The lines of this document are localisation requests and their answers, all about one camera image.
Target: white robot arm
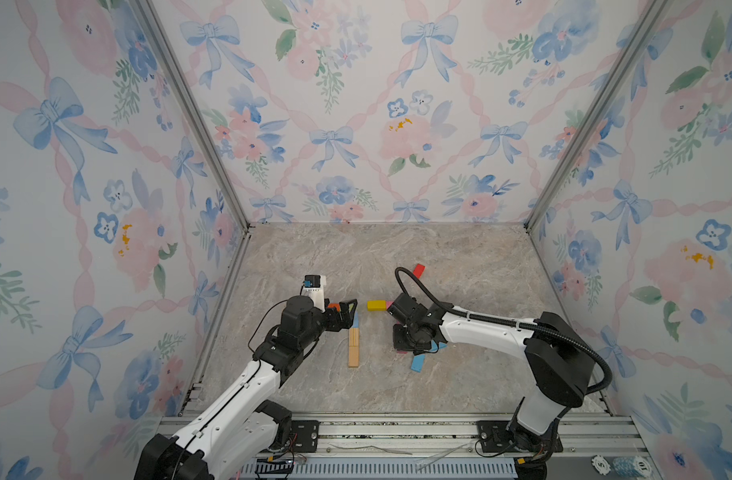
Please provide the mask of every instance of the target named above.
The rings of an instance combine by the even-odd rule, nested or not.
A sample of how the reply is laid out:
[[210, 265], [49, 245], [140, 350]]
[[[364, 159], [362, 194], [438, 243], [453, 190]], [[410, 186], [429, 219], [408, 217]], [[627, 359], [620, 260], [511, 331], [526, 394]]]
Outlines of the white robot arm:
[[[433, 301], [428, 309], [406, 292], [399, 273], [411, 276]], [[396, 269], [402, 293], [388, 312], [399, 321], [393, 346], [415, 354], [435, 342], [460, 342], [508, 353], [529, 362], [535, 389], [521, 400], [508, 425], [511, 445], [522, 451], [543, 446], [544, 435], [584, 395], [605, 388], [611, 371], [603, 360], [554, 313], [539, 319], [511, 319], [471, 312], [439, 302], [409, 270]], [[269, 449], [286, 451], [291, 412], [268, 400], [310, 354], [323, 331], [350, 328], [357, 301], [328, 308], [325, 276], [305, 276], [299, 296], [291, 297], [254, 359], [217, 400], [170, 439], [157, 435], [141, 453], [134, 480], [227, 480], [251, 457]], [[592, 368], [605, 377], [588, 387]]]

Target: gray marble surface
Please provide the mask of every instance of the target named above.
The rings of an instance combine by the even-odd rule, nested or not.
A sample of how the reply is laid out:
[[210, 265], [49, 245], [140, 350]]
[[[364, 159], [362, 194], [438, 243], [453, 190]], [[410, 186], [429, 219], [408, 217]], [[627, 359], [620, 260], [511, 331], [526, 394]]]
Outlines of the gray marble surface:
[[[417, 263], [427, 266], [422, 281], [441, 300], [504, 316], [560, 313], [521, 225], [259, 225], [207, 364], [200, 407], [245, 368], [247, 341], [267, 308], [297, 294], [305, 274], [320, 274], [332, 302], [358, 298], [361, 365], [347, 367], [346, 330], [326, 332], [276, 402], [297, 412], [513, 412], [533, 389], [526, 362], [452, 344], [426, 355], [422, 372], [413, 372], [413, 356], [392, 348], [393, 318], [366, 310], [368, 300], [394, 300], [400, 292], [396, 266], [411, 270]], [[409, 283], [409, 292], [429, 306]], [[267, 316], [254, 348], [280, 322], [282, 308]], [[599, 412], [601, 405], [588, 398], [582, 409]]]

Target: yellow wooden block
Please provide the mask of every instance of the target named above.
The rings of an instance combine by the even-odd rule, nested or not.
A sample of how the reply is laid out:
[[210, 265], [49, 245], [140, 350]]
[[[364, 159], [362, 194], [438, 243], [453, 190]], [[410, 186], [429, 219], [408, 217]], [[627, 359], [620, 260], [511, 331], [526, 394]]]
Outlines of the yellow wooden block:
[[347, 366], [357, 367], [361, 362], [361, 331], [360, 329], [350, 329], [350, 356], [347, 360]]
[[369, 312], [385, 312], [387, 311], [387, 302], [385, 300], [369, 300], [366, 308]]

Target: floral wallpaper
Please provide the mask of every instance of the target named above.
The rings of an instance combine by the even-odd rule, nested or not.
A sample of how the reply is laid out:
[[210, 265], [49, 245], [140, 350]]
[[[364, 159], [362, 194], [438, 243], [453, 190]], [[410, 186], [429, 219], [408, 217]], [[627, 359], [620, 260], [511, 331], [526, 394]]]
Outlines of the floral wallpaper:
[[618, 95], [534, 240], [662, 475], [726, 480], [732, 0], [672, 2]]
[[332, 223], [523, 221], [646, 6], [153, 3], [250, 220]]
[[240, 237], [122, 0], [0, 0], [0, 479], [130, 478]]

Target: red wooden block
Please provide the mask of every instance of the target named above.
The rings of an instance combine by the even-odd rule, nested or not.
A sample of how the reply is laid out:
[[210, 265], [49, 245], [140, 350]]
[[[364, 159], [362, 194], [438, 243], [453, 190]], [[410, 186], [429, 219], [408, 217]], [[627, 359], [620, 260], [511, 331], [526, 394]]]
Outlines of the red wooden block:
[[422, 277], [422, 274], [424, 274], [424, 265], [417, 264], [417, 266], [414, 267], [413, 274], [416, 275], [417, 278], [421, 278]]

